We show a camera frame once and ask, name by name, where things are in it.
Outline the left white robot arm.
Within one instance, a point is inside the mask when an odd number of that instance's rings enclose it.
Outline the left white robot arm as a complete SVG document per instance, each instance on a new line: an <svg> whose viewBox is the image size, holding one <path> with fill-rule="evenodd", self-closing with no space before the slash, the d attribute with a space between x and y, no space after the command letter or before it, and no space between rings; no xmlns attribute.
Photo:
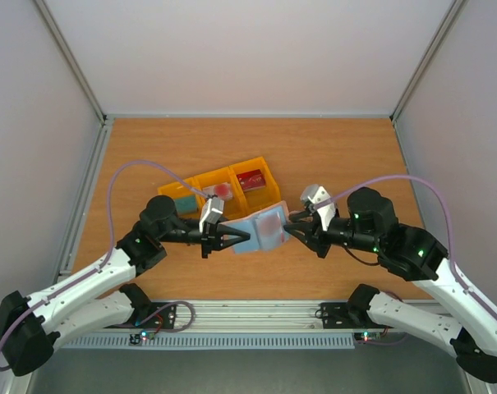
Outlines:
<svg viewBox="0 0 497 394"><path fill-rule="evenodd" d="M250 240L249 233L226 225L223 205L213 197L200 219L181 219L172 198L155 196L131 231L112 241L104 256L46 289L5 296L0 304L0 372L24 376L89 332L146 324L151 302L132 279L166 257L164 242L199 245L206 258Z"/></svg>

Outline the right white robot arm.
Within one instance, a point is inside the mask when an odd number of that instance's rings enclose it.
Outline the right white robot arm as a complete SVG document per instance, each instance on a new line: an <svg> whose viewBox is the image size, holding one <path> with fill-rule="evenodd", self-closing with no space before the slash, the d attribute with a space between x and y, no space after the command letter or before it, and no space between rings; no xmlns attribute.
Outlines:
<svg viewBox="0 0 497 394"><path fill-rule="evenodd" d="M368 187L347 197L348 218L340 216L322 186L307 187L301 200L304 211L291 215L284 229L318 257L332 246L371 252L377 265L422 289L447 311L432 314L361 284L340 319L356 327L406 332L450 354L474 378L497 383L497 307L453 267L445 246L427 230L400 223L392 201Z"/></svg>

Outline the pink leather card holder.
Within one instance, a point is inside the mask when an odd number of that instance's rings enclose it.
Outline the pink leather card holder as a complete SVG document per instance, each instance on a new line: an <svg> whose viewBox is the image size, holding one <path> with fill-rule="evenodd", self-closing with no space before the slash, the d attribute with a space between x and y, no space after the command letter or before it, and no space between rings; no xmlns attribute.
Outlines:
<svg viewBox="0 0 497 394"><path fill-rule="evenodd" d="M226 226L250 235L249 240L234 245L233 252L268 252L285 244L291 237L284 230L284 225L288 223L288 214L287 203L281 201L244 218L225 222Z"/></svg>

